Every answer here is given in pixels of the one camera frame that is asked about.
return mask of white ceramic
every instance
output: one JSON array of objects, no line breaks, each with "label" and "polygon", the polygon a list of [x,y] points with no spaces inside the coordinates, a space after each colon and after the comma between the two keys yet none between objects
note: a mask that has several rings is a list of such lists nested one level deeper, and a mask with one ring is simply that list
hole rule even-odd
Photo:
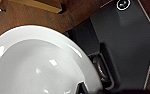
[{"label": "white ceramic", "polygon": [[75,94],[80,82],[102,89],[88,57],[64,35],[28,25],[0,36],[0,94]]}]

